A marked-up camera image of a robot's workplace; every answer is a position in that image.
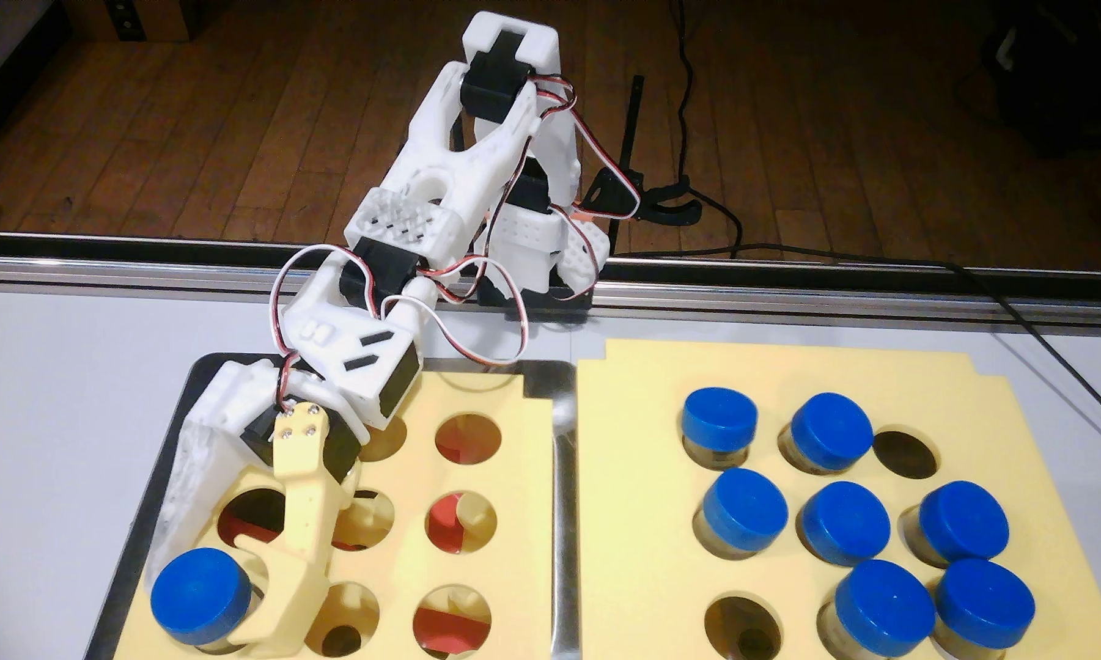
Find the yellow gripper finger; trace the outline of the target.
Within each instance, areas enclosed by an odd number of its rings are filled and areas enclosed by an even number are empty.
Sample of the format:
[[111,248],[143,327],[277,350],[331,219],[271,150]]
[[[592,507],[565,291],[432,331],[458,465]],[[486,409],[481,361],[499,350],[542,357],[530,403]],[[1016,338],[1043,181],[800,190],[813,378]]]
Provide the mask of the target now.
[[353,502],[353,488],[345,488],[323,464],[328,432],[325,410],[310,401],[277,416],[273,474],[285,494],[282,531],[268,544],[235,537],[235,547],[257,556],[268,572],[263,599],[229,634],[252,658],[299,652],[331,588],[333,533],[337,515]]

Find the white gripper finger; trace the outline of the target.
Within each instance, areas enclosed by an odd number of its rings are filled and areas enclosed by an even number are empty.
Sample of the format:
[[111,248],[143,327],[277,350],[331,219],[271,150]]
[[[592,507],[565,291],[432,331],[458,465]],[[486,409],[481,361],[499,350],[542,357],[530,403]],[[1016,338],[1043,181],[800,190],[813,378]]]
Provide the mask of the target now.
[[224,428],[183,424],[145,566],[145,588],[194,548],[224,494],[246,466],[246,442]]

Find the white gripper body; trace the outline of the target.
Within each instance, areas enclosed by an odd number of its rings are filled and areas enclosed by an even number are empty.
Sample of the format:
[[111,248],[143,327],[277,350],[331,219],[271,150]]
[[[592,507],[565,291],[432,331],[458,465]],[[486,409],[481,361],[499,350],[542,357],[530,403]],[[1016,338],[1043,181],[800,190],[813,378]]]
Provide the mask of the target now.
[[[323,465],[337,482],[353,470],[370,430],[396,414],[422,366],[418,311],[400,306],[377,320],[364,293],[357,266],[321,266],[280,316],[299,351],[285,398],[318,404],[328,416]],[[233,482],[246,468],[272,468],[280,365],[263,357],[216,368],[188,413],[190,482]]]

